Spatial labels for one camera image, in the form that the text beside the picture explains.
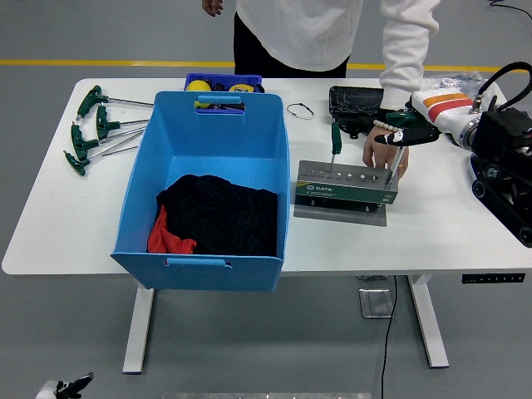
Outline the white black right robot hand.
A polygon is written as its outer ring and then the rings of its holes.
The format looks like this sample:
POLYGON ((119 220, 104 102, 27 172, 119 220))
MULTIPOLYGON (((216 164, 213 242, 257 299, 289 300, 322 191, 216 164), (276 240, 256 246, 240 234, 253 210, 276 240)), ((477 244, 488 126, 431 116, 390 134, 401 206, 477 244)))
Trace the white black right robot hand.
POLYGON ((390 133, 378 135, 377 143, 396 147, 421 145, 446 134, 459 147, 471 149, 481 113, 468 95, 452 88, 416 91, 410 104, 410 112, 387 116, 382 127, 390 133))

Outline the person's left hand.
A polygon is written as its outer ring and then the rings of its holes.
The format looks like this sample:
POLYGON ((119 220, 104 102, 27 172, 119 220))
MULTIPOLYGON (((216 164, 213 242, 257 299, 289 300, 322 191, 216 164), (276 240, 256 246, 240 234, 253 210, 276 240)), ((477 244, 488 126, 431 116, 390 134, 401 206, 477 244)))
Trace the person's left hand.
POLYGON ((378 121, 370 130, 363 146, 362 161, 368 167, 390 169, 398 152, 398 148, 392 145, 377 143, 378 135, 390 133, 383 128, 383 123, 378 121))

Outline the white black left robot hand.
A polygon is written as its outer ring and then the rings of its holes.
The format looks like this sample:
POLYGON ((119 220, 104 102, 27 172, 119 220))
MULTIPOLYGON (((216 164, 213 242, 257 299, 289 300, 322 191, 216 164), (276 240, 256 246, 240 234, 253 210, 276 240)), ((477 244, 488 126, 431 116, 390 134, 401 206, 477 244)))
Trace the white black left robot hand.
POLYGON ((36 399, 42 398, 81 398, 81 391, 93 380, 94 374, 88 372, 73 382, 48 380, 40 388, 36 399))

